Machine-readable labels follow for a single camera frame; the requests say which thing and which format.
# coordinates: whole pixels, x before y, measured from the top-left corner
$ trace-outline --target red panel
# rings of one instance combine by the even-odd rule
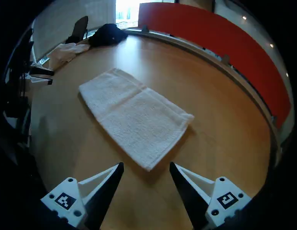
[[[285,85],[270,57],[246,32],[214,13],[182,4],[143,3],[139,27],[184,38],[219,56],[229,55],[234,65],[257,89],[277,116],[277,127],[285,121],[290,102]]]

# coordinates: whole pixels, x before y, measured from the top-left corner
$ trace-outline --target black bag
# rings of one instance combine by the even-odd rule
[[[115,24],[104,24],[89,38],[91,47],[110,46],[120,43],[127,38],[127,34],[117,28]]]

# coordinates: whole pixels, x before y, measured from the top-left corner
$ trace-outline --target wooden table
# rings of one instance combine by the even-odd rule
[[[120,68],[195,116],[185,135],[151,171],[141,169],[108,136],[78,87]],[[48,190],[123,161],[125,172],[102,224],[106,229],[192,229],[169,173],[175,163],[211,180],[226,176],[254,196],[267,173],[269,128],[248,96],[223,73],[183,50],[129,36],[83,53],[34,93],[33,153]]]

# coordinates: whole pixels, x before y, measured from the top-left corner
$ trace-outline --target white cloth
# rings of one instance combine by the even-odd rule
[[[70,62],[76,57],[76,54],[80,54],[87,51],[90,45],[75,43],[59,44],[54,50],[52,50],[47,57],[49,58],[49,69],[56,70],[66,62]]]
[[[80,85],[79,91],[97,121],[147,171],[171,150],[194,118],[120,69]]]

